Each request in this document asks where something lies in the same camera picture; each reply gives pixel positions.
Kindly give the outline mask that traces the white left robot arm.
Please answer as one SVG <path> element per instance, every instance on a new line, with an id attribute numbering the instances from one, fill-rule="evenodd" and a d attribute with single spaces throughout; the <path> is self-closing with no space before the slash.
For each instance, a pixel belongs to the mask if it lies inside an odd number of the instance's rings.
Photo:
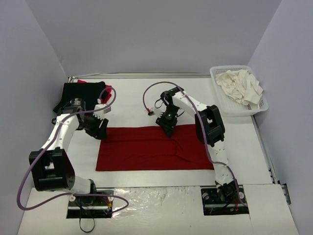
<path id="1" fill-rule="evenodd" d="M 37 191 L 62 191 L 81 194 L 88 205 L 98 200 L 98 191 L 93 180 L 76 175 L 67 155 L 75 131 L 85 131 L 89 136 L 104 140 L 107 137 L 106 113 L 111 107 L 96 102 L 93 110 L 86 111 L 86 103 L 74 98 L 57 111 L 54 128 L 46 143 L 29 155 L 31 174 Z"/>

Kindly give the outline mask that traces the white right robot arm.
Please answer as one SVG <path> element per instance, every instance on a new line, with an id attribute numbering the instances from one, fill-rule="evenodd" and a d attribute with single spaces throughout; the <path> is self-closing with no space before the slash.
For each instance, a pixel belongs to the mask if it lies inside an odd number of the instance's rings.
<path id="1" fill-rule="evenodd" d="M 166 136 L 172 136 L 180 109 L 195 119 L 196 135 L 205 145 L 208 159 L 214 167 L 217 197 L 222 202 L 230 201 L 239 190 L 237 180 L 228 166 L 224 146 L 225 127 L 218 107 L 205 105 L 183 93 L 178 87 L 164 91 L 160 100 L 166 109 L 158 114 L 156 124 Z"/>

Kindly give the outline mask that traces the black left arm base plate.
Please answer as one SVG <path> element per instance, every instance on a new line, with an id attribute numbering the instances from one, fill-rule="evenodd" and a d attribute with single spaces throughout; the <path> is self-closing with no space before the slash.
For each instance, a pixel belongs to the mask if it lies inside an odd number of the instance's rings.
<path id="1" fill-rule="evenodd" d="M 67 205 L 67 219 L 96 219 L 112 217 L 112 197 L 78 197 L 71 195 Z"/>

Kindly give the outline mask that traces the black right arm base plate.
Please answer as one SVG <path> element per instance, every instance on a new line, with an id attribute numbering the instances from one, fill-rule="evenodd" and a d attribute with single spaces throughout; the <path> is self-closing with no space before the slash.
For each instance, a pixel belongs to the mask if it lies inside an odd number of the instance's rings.
<path id="1" fill-rule="evenodd" d="M 218 189 L 214 186 L 201 187 L 203 215 L 249 214 L 249 208 L 245 206 L 245 204 L 247 205 L 247 201 L 243 187 L 239 187 L 239 195 L 235 190 L 236 189 L 231 189 L 231 194 L 224 197 L 218 193 Z"/>

